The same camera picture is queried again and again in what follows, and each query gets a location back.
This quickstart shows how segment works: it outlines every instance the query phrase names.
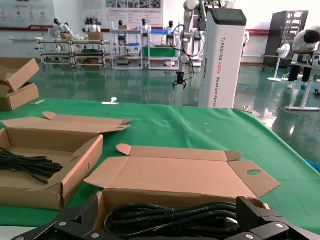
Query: black cabinet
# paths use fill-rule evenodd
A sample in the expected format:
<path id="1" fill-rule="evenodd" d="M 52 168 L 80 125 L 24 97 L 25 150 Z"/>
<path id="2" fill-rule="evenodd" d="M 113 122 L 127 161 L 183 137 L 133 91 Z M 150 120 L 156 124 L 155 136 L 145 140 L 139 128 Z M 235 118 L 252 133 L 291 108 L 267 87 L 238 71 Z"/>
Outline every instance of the black cabinet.
<path id="1" fill-rule="evenodd" d="M 274 67 L 277 58 L 267 56 L 277 56 L 277 49 L 284 44 L 290 44 L 290 49 L 296 35 L 305 29 L 309 11 L 281 11 L 272 15 L 268 41 L 265 48 L 263 65 Z M 282 59 L 280 67 L 286 68 L 290 64 L 292 57 L 290 51 L 287 59 Z"/>

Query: green tablecloth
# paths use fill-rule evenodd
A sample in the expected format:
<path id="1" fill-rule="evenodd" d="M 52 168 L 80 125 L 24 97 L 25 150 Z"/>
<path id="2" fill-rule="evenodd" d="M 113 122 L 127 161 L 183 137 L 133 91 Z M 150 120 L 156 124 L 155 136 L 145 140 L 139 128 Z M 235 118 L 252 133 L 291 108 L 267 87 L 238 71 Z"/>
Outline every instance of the green tablecloth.
<path id="1" fill-rule="evenodd" d="M 44 111 L 132 118 L 128 129 L 105 134 L 103 156 L 95 167 L 108 157 L 120 156 L 116 151 L 119 143 L 240 151 L 242 160 L 254 161 L 281 183 L 262 200 L 293 224 L 320 234 L 320 174 L 251 114 L 233 109 L 46 99 L 39 105 L 0 112 L 0 119 L 41 117 Z M 83 183 L 70 207 L 83 204 L 98 190 Z M 57 214 L 53 210 L 0 206 L 0 225 L 37 227 Z"/>

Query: hole in box flap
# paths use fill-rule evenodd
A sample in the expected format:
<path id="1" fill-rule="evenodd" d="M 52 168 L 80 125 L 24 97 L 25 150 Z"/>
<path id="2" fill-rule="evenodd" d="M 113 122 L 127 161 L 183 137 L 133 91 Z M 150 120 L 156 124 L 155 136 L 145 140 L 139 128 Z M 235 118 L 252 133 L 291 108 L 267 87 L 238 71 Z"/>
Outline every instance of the hole in box flap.
<path id="1" fill-rule="evenodd" d="M 246 174 L 249 175 L 249 176 L 256 176 L 258 174 L 260 174 L 260 170 L 250 170 L 250 171 L 247 171 Z"/>

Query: power cord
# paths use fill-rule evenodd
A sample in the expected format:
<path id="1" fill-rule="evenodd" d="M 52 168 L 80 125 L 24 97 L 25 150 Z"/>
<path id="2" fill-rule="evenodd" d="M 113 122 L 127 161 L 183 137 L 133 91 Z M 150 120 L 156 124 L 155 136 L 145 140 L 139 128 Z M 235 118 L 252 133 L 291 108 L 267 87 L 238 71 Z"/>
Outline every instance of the power cord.
<path id="1" fill-rule="evenodd" d="M 223 240 L 241 232 L 236 205 L 225 201 L 181 209 L 129 203 L 116 208 L 106 217 L 104 230 L 123 239 L 203 237 Z"/>
<path id="2" fill-rule="evenodd" d="M 46 156 L 26 157 L 0 147 L 0 170 L 23 171 L 39 182 L 47 184 L 47 180 L 37 175 L 51 178 L 62 168 L 59 163 L 52 162 Z"/>

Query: box lid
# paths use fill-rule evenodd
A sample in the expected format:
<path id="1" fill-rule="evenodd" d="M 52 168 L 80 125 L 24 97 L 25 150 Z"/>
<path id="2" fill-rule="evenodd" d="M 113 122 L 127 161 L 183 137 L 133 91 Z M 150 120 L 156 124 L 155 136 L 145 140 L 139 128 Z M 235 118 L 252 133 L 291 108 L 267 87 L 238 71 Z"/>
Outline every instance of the box lid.
<path id="1" fill-rule="evenodd" d="M 38 71 L 34 58 L 0 57 L 0 82 L 17 92 Z"/>
<path id="2" fill-rule="evenodd" d="M 84 181 L 105 189 L 260 198 L 280 184 L 242 153 L 119 144 Z"/>
<path id="3" fill-rule="evenodd" d="M 8 128 L 57 130 L 80 133 L 102 134 L 122 131 L 130 125 L 123 125 L 131 119 L 113 119 L 103 117 L 59 115 L 46 111 L 40 117 L 22 117 L 0 121 Z"/>

